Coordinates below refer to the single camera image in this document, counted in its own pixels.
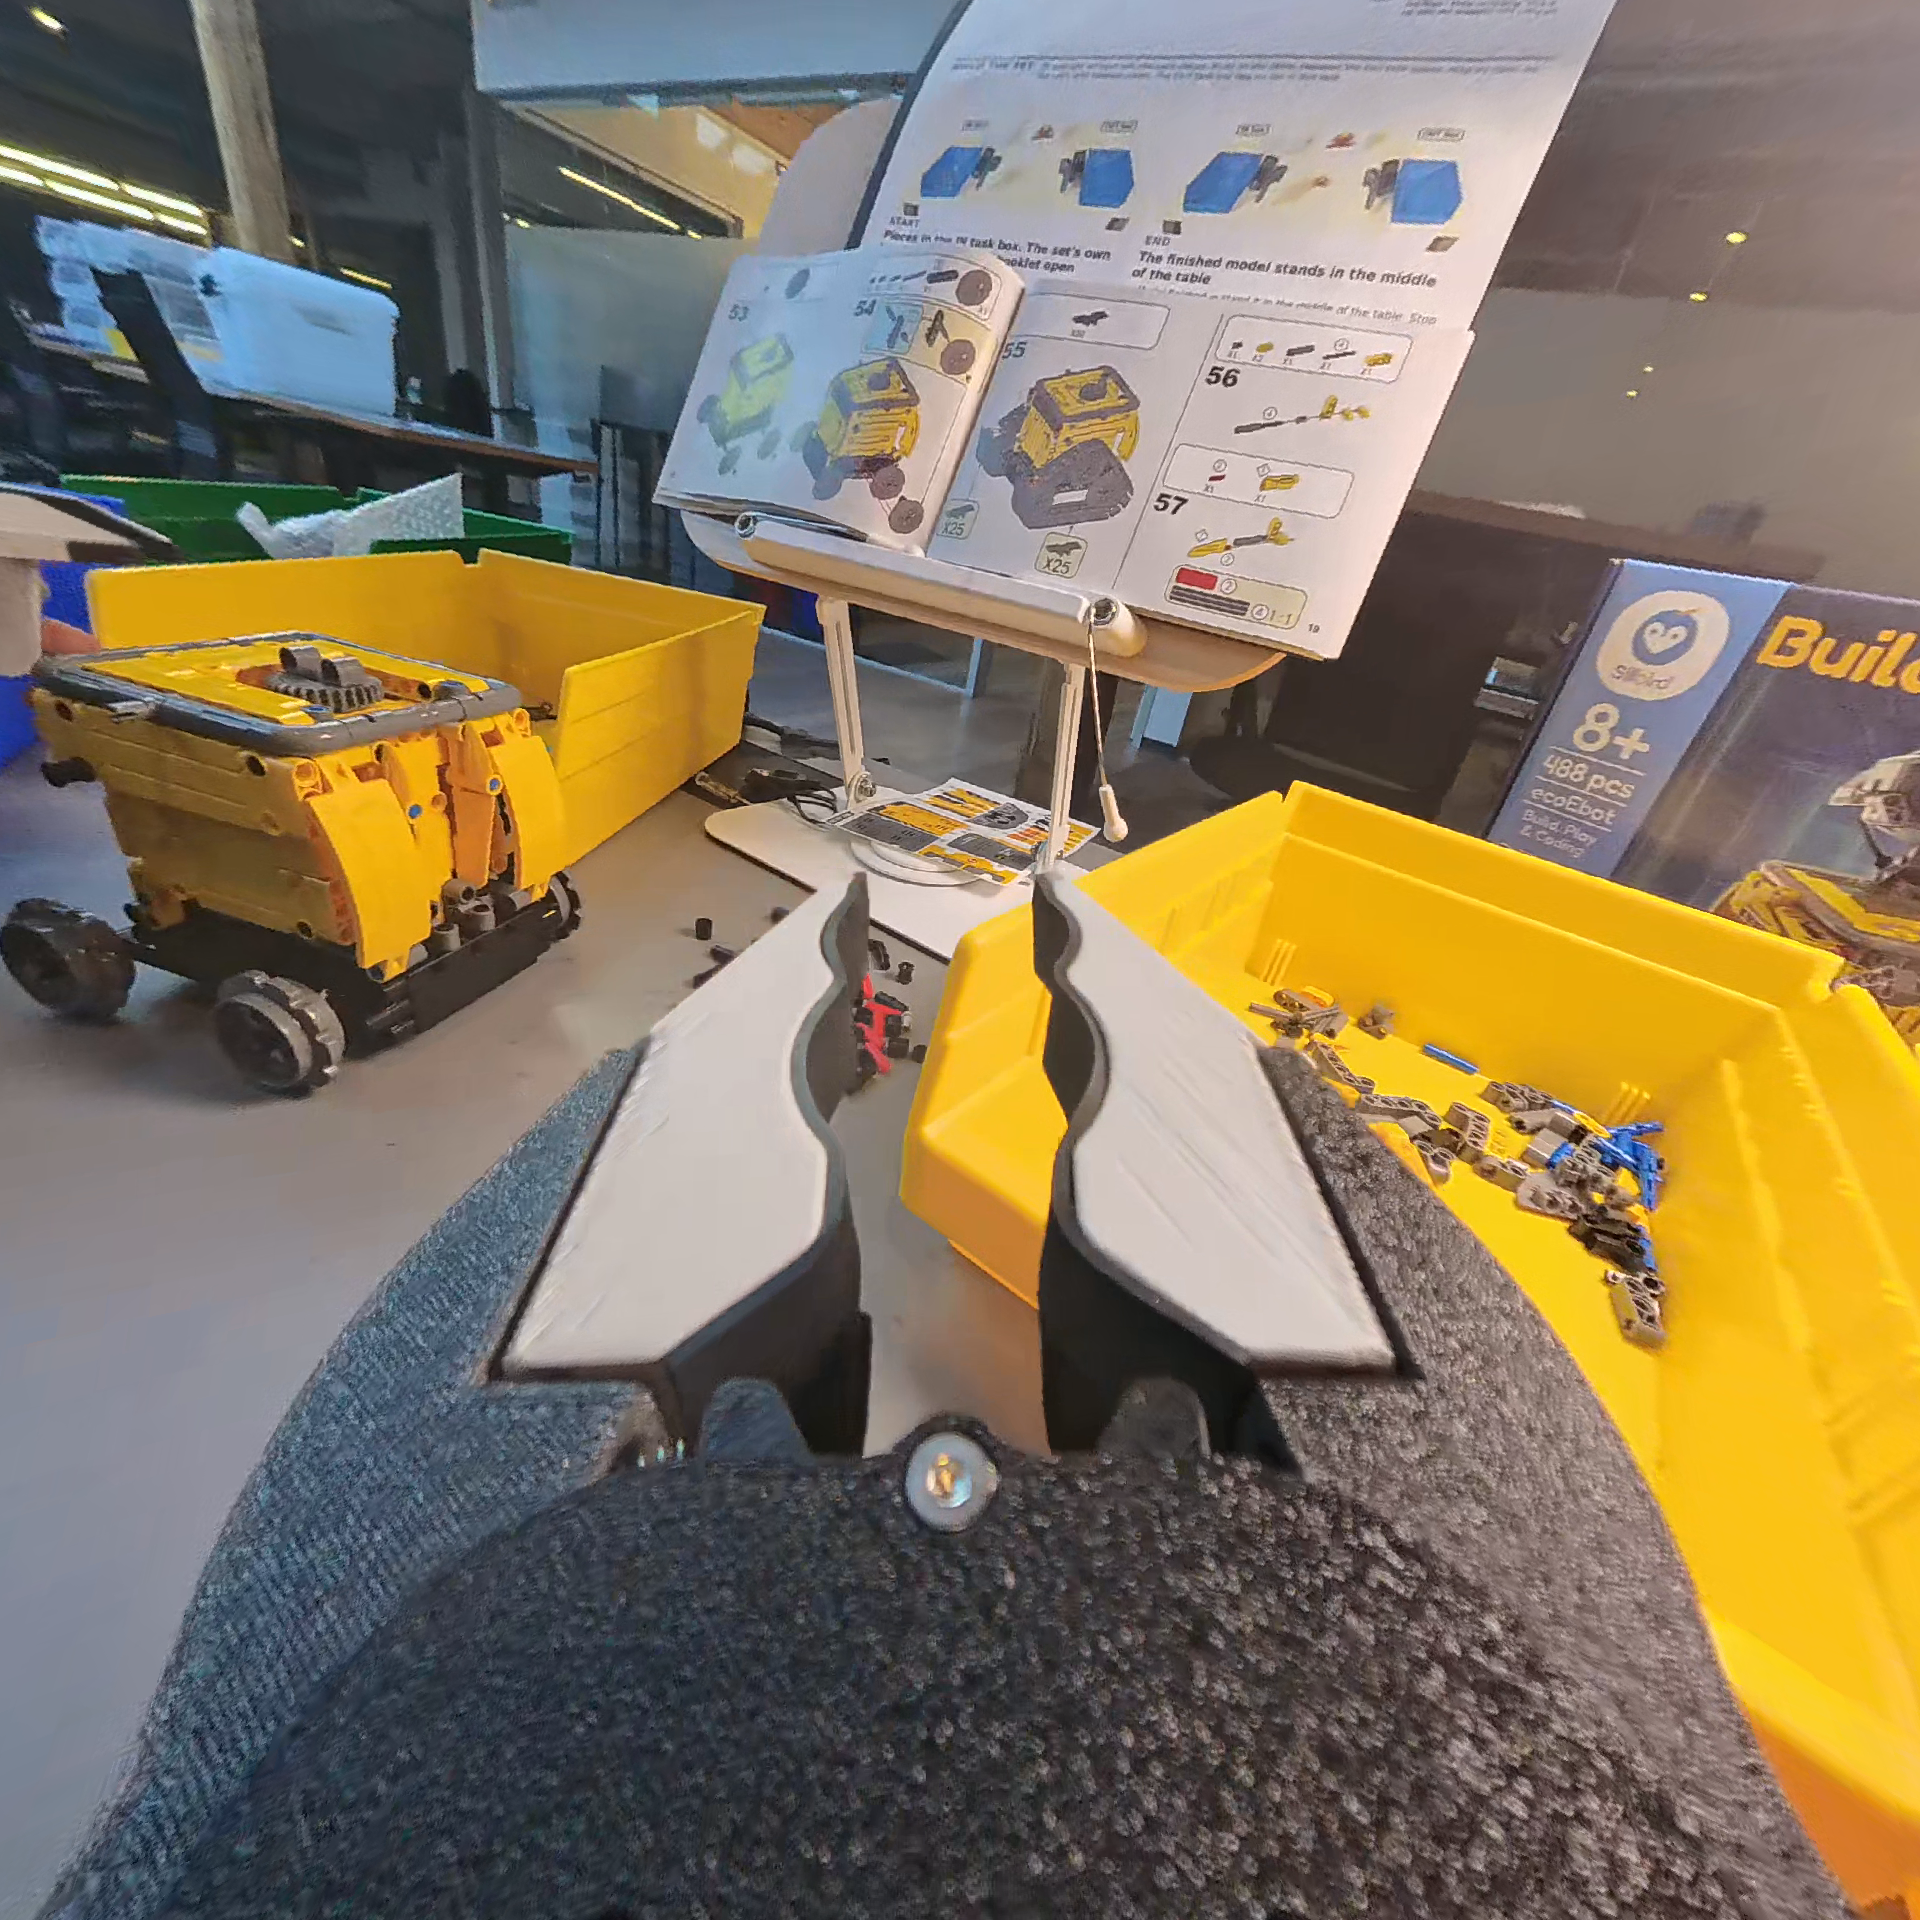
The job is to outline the yellow black toy brick vehicle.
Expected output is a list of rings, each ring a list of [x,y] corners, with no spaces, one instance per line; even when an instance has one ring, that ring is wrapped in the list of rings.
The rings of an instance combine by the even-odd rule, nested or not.
[[[561,782],[508,681],[284,630],[46,655],[32,708],[43,778],[104,789],[134,972],[294,977],[350,1061],[557,945]]]

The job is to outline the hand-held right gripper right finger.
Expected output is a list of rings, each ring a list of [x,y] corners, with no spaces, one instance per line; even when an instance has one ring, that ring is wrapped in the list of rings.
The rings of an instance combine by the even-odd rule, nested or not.
[[[1401,1344],[1269,1048],[1086,886],[1033,893],[1042,1070],[1065,1132],[1041,1254],[1046,1445],[1090,1453],[1132,1390],[1187,1393],[1212,1450],[1284,1458],[1284,1378],[1387,1380]]]

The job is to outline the grey desk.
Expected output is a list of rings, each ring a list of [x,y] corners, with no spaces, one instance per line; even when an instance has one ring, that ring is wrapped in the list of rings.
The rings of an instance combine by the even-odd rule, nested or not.
[[[604,1054],[801,888],[677,791],[574,870],[584,928],[312,1097],[248,1095],[202,1000],[110,1024],[3,1004],[4,1916],[115,1784],[202,1566],[370,1288]]]

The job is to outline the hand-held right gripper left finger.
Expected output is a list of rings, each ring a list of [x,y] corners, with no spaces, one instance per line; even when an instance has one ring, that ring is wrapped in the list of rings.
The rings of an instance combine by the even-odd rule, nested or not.
[[[858,1079],[869,935],[869,881],[822,886],[653,1024],[545,1239],[504,1380],[638,1382],[681,1439],[726,1380],[760,1378],[812,1450],[864,1450],[873,1321],[832,1114]]]

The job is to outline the yellow plastic storage bin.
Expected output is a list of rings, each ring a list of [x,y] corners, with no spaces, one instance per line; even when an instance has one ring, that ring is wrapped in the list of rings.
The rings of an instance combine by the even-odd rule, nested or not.
[[[317,633],[516,685],[555,766],[564,869],[729,752],[756,604],[484,551],[104,567],[106,649]]]
[[[1565,1730],[1672,1798],[1659,1878],[1732,1852],[1676,1910],[1916,1916],[1916,1058],[1870,996],[1810,949],[1309,785],[1053,873],[1269,1048],[1398,1333],[1401,1376],[1267,1382],[1288,1456],[1229,1474],[1491,1600]],[[904,1201],[1036,1305],[1065,1117],[1033,893],[953,949]],[[1470,1172],[1432,1188],[1246,1012],[1273,990],[1387,1005],[1389,1040],[1342,1047],[1436,1105],[1467,1079],[1426,1045],[1657,1120],[1667,1346],[1622,1341],[1565,1230]],[[1149,1449],[1212,1450],[1171,1382],[1096,1447]]]

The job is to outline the blue plastic crate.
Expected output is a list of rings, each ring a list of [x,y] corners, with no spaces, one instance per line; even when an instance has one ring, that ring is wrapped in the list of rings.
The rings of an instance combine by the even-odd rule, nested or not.
[[[77,561],[43,561],[40,567],[42,622],[57,629],[54,654],[91,654],[98,637],[89,624],[89,569]],[[40,733],[32,717],[32,674],[3,676],[3,768],[28,757]]]

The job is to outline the green plastic bin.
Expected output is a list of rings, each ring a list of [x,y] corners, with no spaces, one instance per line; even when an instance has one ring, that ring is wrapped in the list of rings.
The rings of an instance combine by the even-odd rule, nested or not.
[[[176,477],[130,477],[110,473],[67,473],[59,487],[104,501],[169,536],[184,559],[228,561],[266,559],[261,548],[235,522],[243,502],[257,502],[272,520],[345,510],[368,498],[389,495],[376,488],[342,493],[333,487],[195,481]],[[473,561],[481,553],[508,553],[555,565],[572,561],[572,538],[538,520],[472,510],[464,505],[464,536],[449,543],[380,543],[372,556],[449,551]]]

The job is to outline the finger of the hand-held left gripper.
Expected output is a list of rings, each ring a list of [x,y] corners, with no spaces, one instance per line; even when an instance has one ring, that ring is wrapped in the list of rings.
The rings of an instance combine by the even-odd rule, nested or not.
[[[174,561],[176,543],[153,528],[67,492],[3,485],[3,676],[42,658],[42,567]]]

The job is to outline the background table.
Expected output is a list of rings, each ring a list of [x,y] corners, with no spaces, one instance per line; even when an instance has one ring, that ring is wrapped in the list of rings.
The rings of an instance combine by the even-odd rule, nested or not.
[[[357,416],[301,399],[206,390],[132,359],[30,336],[4,343],[4,449],[54,473],[340,492],[464,473],[488,498],[538,477],[588,480],[592,452],[554,452],[437,422]]]

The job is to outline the blue toy kit box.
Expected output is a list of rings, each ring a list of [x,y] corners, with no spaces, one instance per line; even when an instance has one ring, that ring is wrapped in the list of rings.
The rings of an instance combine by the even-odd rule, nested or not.
[[[1916,598],[1614,559],[1485,836],[1816,945],[1916,1045]]]

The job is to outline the white cooler box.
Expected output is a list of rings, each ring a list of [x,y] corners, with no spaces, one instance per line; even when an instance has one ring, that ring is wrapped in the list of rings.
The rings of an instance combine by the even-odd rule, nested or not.
[[[390,297],[228,246],[202,256],[200,293],[220,344],[200,372],[211,392],[395,418]]]

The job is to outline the clear plastic wrap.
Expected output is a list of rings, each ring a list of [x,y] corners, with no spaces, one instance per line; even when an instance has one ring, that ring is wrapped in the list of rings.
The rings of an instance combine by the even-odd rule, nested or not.
[[[291,519],[269,519],[257,502],[243,502],[235,522],[267,559],[354,559],[380,543],[449,543],[464,536],[464,480],[451,473],[345,510]]]

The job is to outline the printed sticker sheet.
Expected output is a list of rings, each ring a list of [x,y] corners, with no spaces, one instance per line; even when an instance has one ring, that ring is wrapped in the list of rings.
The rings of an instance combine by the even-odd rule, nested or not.
[[[1000,886],[1028,879],[1052,838],[1044,806],[968,778],[846,806],[830,816],[827,826],[869,847]]]

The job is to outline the heap of grey brick parts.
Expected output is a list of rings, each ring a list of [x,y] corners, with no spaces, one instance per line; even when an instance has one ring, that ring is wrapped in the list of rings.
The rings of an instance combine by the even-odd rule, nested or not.
[[[1565,1230],[1598,1262],[1625,1344],[1659,1353],[1668,1341],[1667,1284],[1650,1221],[1662,1205],[1667,1159],[1657,1120],[1606,1121],[1542,1087],[1496,1079],[1436,1045],[1425,1056],[1467,1079],[1448,1105],[1382,1087],[1342,1047],[1353,1036],[1389,1040],[1395,1015],[1377,1004],[1353,1018],[1322,991],[1273,990],[1246,1012],[1269,1038],[1306,1056],[1350,1113],[1401,1149],[1436,1190],[1459,1172],[1499,1188],[1518,1210]]]

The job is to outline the white book stand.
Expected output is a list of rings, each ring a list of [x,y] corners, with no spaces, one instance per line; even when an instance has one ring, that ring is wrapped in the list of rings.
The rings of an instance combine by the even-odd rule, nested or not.
[[[822,239],[850,239],[866,189],[882,169],[882,149],[897,113],[894,98],[856,102],[804,134],[766,214],[756,241],[762,254],[773,254],[777,244],[803,250]],[[1065,856],[1065,816],[1090,669],[1107,681],[1212,693],[1252,681],[1281,662],[1278,654],[1249,640],[1193,630],[1133,612],[1109,593],[1060,582],[1016,582],[972,567],[814,533],[785,519],[755,516],[745,533],[732,520],[701,514],[685,514],[684,520],[693,542],[715,565],[816,593],[848,801],[872,800],[875,792],[862,743],[853,608],[905,617],[1058,662],[1064,690],[1046,792],[1053,834],[1041,855],[1042,866]],[[941,961],[953,957],[953,949],[973,928],[1021,908],[1032,896],[1028,878],[996,888],[889,847],[856,852],[848,834],[806,823],[782,801],[722,806],[709,816],[707,834],[720,847],[810,892],[837,892],[856,873],[866,873],[872,920]]]

